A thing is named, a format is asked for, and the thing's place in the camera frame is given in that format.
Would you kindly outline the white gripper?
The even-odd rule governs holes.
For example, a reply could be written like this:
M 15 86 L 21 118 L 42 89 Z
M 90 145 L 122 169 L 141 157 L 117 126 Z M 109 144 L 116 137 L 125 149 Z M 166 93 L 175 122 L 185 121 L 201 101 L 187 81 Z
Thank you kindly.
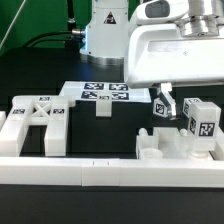
M 224 84 L 224 0 L 141 0 L 129 27 L 124 81 L 158 87 L 176 118 L 172 85 Z

